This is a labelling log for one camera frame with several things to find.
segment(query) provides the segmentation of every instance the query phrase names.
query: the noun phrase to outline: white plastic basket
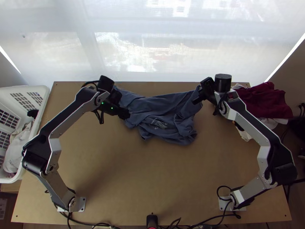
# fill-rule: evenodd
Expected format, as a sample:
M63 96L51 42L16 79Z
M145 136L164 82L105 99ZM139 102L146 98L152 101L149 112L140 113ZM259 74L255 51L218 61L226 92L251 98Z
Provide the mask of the white plastic basket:
M8 173L2 168L5 152L10 143L10 134L33 119L27 116L28 111L38 109L29 138L37 134L49 94L50 89L46 86L0 88L0 183L8 184L21 179L24 172L21 163L12 178L7 178Z

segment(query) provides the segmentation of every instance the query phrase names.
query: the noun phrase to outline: white curtain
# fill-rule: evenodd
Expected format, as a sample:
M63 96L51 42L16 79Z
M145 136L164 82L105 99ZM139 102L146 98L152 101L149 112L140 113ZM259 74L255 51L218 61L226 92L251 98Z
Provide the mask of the white curtain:
M304 0L0 0L0 46L30 85L262 83L305 32Z

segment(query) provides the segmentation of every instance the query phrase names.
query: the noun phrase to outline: gray-blue shirt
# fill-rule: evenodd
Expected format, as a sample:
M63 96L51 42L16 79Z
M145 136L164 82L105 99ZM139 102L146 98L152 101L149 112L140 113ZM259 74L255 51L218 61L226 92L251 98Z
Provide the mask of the gray-blue shirt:
M201 109L202 103L194 105L192 100L198 97L196 90L153 97L144 97L114 86L122 93L119 102L130 112L125 120L128 128L138 127L141 137L146 140L153 136L180 145L188 145L197 135L194 128L194 115Z

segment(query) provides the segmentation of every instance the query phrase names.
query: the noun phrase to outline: plywood tabletop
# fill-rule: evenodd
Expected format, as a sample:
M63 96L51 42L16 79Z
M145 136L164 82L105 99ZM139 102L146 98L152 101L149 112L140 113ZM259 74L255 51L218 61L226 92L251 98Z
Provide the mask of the plywood tabletop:
M55 82L42 125L74 100L81 82ZM145 96L194 90L197 83L125 82L119 87ZM73 213L85 222L111 222L117 226L146 224L151 212L160 224L178 217L181 224L195 224L220 215L216 189L245 185L258 171L259 145L243 141L235 126L213 116L208 101L195 115L198 132L189 146L154 138L143 141L137 129L128 129L115 116L104 116L99 125L91 112L81 117L63 136L59 173L66 185L87 197L86 209ZM46 188L26 172L12 221L66 224L57 213ZM223 223L258 223L291 220L283 188L258 196L240 212L240 220L226 217Z

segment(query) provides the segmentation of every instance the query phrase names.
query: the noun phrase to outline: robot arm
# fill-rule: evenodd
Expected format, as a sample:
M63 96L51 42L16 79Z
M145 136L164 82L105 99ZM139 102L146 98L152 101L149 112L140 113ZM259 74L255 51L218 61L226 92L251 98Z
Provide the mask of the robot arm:
M247 111L245 103L237 92L231 89L230 75L218 74L215 76L215 82L210 77L206 78L201 82L201 86L199 97L193 103L209 100L216 106L214 114L220 113L226 119L235 121L239 129L249 133L260 145L257 176L248 184L232 189L229 196L222 197L232 200L227 210L245 210L244 207L250 205L256 196L297 178L291 152L273 131ZM219 199L221 210L226 204L226 201Z
M65 185L57 171L61 154L59 137L88 111L97 115L100 124L103 123L103 112L118 115L122 119L130 116L126 108L118 105L122 95L112 89L114 82L105 76L96 82L96 88L81 88L75 100L45 124L38 135L23 147L22 166L44 184L58 211L84 211L86 201Z

